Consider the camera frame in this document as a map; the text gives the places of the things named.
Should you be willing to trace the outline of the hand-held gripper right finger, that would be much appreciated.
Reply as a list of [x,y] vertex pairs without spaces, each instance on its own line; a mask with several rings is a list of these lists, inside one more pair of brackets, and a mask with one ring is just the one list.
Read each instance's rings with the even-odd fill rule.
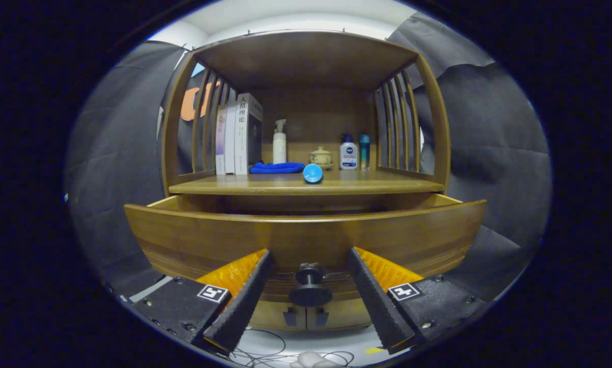
[[421,278],[358,247],[348,270],[389,354],[437,344],[485,314],[484,299],[444,274]]

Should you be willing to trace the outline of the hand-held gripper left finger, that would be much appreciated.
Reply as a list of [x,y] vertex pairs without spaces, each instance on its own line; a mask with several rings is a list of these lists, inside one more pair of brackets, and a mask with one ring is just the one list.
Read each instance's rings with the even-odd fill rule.
[[262,249],[197,280],[166,276],[133,296],[132,304],[170,335],[228,355],[250,323],[273,263]]

